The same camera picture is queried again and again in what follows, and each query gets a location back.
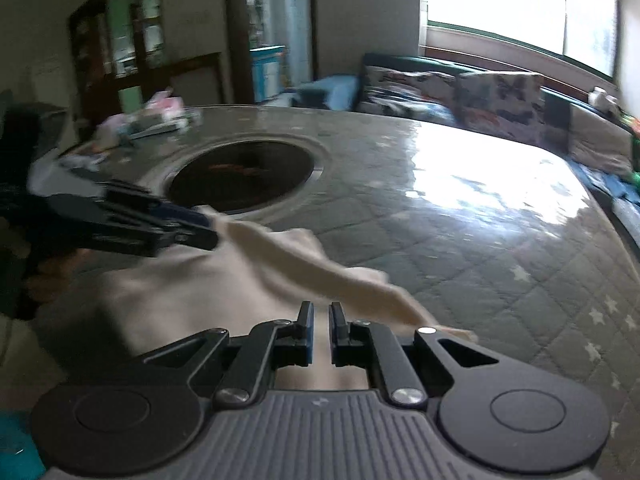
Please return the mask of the cream beige sweatshirt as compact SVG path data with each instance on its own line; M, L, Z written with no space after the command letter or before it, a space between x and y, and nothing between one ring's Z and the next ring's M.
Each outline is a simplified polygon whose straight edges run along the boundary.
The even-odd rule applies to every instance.
M175 245L153 258L92 254L70 288L43 307L32 326L64 370L111 364L187 336L225 328L233 336L316 307L314 360L277 374L281 389L362 389L366 374L331 363L328 307L387 325L399 335L440 324L388 275L332 261L306 229L273 231L206 210L219 233L211 252Z

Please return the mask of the flat white box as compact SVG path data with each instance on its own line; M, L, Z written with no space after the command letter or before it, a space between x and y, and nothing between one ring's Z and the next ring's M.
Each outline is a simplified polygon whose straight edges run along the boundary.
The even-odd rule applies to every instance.
M117 133L119 139L133 141L167 133L184 133L190 128L200 126L202 122L203 114L196 108L188 108L181 115L175 116L135 114L125 125L117 129Z

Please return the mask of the pink white tissue pack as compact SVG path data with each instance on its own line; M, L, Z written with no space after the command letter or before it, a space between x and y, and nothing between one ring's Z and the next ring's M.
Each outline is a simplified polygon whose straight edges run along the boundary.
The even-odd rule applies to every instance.
M107 117L96 128L99 134L116 134L120 126L126 124L127 120L135 114L152 115L163 114L169 116L181 115L186 111L183 99L180 96L173 96L172 90L156 92L148 102L146 102L141 110L129 114L117 114Z

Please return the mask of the black round induction cooktop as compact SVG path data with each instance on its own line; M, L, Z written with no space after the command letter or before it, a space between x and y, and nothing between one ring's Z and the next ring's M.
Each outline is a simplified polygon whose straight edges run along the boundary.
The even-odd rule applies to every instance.
M277 140L248 140L211 148L173 171L165 184L171 203L209 206L244 214L284 200L320 169L302 146Z

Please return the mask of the dark wooden cabinet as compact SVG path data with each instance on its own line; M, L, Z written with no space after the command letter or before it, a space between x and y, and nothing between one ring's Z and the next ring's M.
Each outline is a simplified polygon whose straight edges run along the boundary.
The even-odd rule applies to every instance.
M190 106L224 104L221 54L171 58L162 0L88 0L67 19L79 129L140 110L169 89Z

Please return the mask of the grey quilted star tablecloth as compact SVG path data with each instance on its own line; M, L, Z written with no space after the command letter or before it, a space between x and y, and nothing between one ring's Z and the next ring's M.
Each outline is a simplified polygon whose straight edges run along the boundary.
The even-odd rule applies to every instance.
M331 259L386 272L439 321L593 388L612 416L598 471L638 477L639 266L565 160L408 119L240 106L203 117L107 167L160 191L218 142L319 142L319 180L250 218L311 230Z

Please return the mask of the light blue small cabinet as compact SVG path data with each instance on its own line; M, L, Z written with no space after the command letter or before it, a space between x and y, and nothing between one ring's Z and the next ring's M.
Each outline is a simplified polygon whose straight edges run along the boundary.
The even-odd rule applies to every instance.
M284 51L285 46L280 44L250 49L256 103L268 101L281 93L281 62Z

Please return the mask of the dark teal corner sofa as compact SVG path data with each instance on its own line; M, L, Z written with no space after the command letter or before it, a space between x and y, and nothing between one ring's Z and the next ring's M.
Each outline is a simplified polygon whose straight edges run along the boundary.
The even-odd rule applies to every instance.
M582 101L527 70L367 53L358 74L301 84L291 104L434 122L544 148L570 164L616 228L639 238L639 127L601 89Z

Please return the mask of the plain grey cushion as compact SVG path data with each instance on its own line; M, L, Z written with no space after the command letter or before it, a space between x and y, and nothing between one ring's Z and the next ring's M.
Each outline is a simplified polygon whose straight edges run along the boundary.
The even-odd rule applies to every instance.
M575 162L630 181L631 134L620 126L581 106L570 108L568 154Z

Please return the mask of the butterfly pillow lying flat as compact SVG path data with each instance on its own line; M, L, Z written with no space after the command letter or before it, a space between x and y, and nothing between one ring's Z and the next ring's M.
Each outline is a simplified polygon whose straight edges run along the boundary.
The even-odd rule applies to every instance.
M454 104L455 76L367 66L356 111L454 126Z

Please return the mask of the butterfly pillow standing upright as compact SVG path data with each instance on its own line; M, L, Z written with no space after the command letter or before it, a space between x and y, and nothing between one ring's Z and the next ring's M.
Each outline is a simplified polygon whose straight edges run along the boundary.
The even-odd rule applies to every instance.
M457 112L465 128L529 145L544 131L544 77L529 72L457 76Z

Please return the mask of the panda plush toy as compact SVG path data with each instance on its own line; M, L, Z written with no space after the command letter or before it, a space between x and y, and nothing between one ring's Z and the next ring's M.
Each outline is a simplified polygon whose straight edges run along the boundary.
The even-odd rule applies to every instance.
M598 112L609 115L616 115L620 112L617 99L611 96L601 87L594 87L588 94L588 103Z

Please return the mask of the window with green frame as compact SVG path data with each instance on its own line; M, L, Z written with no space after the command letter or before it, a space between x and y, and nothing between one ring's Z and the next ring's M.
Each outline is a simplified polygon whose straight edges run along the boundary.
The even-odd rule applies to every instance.
M421 0L425 23L531 48L611 80L618 0Z

